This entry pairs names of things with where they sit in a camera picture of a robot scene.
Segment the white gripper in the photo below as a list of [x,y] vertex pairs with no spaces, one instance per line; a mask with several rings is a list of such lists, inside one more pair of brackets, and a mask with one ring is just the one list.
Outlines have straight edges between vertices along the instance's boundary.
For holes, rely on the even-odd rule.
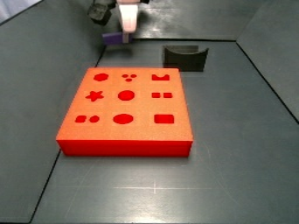
[[137,17],[139,0],[116,0],[122,26],[123,26],[123,43],[130,42],[130,34],[137,31]]

